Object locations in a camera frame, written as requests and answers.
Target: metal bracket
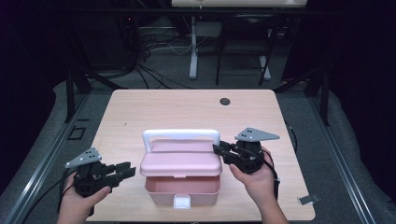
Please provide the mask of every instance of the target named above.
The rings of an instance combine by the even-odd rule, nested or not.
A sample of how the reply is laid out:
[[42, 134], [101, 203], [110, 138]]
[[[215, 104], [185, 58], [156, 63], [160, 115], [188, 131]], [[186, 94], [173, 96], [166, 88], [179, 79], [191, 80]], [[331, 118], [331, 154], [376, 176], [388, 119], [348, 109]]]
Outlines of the metal bracket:
[[259, 142], [263, 140], [279, 139], [279, 135], [247, 127], [244, 131], [237, 134], [235, 139], [245, 142]]
[[102, 156], [98, 153], [96, 148], [91, 147], [85, 152], [81, 153], [79, 156], [75, 157], [72, 161], [67, 162], [64, 168], [73, 168], [91, 162], [100, 161], [101, 159]]
[[314, 204], [318, 201], [320, 201], [320, 198], [317, 194], [308, 195], [303, 198], [298, 198], [298, 203], [300, 203], [301, 205], [305, 205], [307, 203]]

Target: forearm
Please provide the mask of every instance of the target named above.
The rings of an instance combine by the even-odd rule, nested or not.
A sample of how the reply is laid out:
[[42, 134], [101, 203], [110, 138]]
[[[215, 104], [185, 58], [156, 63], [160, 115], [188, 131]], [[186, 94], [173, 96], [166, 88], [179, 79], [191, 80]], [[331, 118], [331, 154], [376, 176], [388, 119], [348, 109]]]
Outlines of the forearm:
[[258, 205], [260, 213], [262, 215], [262, 223], [276, 223], [276, 224], [283, 224], [289, 223], [286, 219], [285, 215], [283, 214], [282, 210], [280, 209], [279, 204], [277, 203], [276, 199], [269, 200], [268, 202]]
[[57, 224], [83, 224], [85, 223], [86, 218], [74, 218], [72, 216], [69, 217], [59, 217]]

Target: aluminum rail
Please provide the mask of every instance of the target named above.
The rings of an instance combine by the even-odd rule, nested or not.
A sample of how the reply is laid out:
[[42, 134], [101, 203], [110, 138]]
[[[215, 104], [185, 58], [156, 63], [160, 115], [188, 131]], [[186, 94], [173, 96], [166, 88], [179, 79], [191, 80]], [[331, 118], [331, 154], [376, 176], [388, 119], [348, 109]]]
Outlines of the aluminum rail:
[[67, 134], [73, 129], [74, 122], [76, 121], [77, 114], [81, 111], [82, 107], [87, 103], [89, 95], [83, 94], [78, 97], [78, 101], [76, 103], [76, 114], [73, 118], [71, 118], [70, 122], [65, 123], [59, 132], [57, 138], [55, 139], [54, 144], [49, 149], [48, 154], [43, 158], [43, 160], [38, 164], [35, 172], [33, 173], [31, 179], [23, 190], [21, 197], [17, 200], [11, 212], [8, 214], [8, 217], [5, 221], [8, 223], [21, 223], [24, 217], [27, 215], [27, 212], [30, 206], [33, 204], [35, 200], [35, 196], [38, 191], [41, 189], [46, 177], [50, 172], [50, 168], [53, 163], [55, 163], [59, 152], [62, 148], [64, 140]]
[[367, 206], [366, 201], [364, 200], [363, 195], [361, 194], [361, 190], [358, 184], [355, 181], [352, 173], [349, 170], [347, 165], [347, 161], [345, 160], [343, 153], [340, 147], [337, 144], [334, 136], [332, 135], [332, 130], [330, 126], [326, 126], [320, 116], [319, 104], [315, 98], [309, 97], [307, 98], [308, 103], [310, 104], [312, 110], [314, 111], [315, 117], [320, 124], [321, 130], [326, 135], [329, 145], [331, 148], [332, 158], [334, 160], [335, 166], [344, 182], [346, 187], [346, 191], [349, 194], [349, 197], [355, 206], [355, 209], [358, 213], [359, 218], [361, 219], [361, 223], [364, 224], [375, 224], [375, 219], [370, 212], [369, 207]]

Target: table surface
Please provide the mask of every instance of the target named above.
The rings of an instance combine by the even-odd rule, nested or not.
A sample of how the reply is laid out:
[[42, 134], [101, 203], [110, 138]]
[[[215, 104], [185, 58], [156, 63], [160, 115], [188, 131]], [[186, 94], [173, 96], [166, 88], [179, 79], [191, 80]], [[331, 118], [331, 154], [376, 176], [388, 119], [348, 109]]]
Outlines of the table surface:
[[173, 7], [305, 7], [307, 0], [172, 0]]
[[[231, 103], [222, 105], [219, 100]], [[276, 96], [269, 90], [120, 90], [114, 91], [93, 140], [107, 165], [130, 161], [136, 175], [95, 206], [89, 221], [257, 221], [259, 210], [244, 186], [223, 164], [215, 205], [189, 210], [156, 205], [139, 173], [145, 148], [142, 132], [148, 129], [215, 129], [221, 140], [235, 142], [246, 127], [275, 133], [280, 139], [262, 141], [271, 150], [281, 180], [278, 201], [288, 220], [311, 220], [312, 204], [298, 199], [308, 191], [297, 162]]]

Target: white handle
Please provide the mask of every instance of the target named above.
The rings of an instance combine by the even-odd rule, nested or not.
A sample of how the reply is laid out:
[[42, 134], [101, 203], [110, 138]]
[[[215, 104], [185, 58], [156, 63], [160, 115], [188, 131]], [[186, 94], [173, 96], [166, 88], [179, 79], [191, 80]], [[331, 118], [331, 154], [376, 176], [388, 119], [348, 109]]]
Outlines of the white handle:
[[211, 137], [213, 144], [218, 146], [220, 133], [212, 129], [156, 129], [143, 132], [143, 142], [146, 152], [151, 152], [149, 139], [151, 137], [166, 137], [170, 139], [194, 139], [197, 137]]

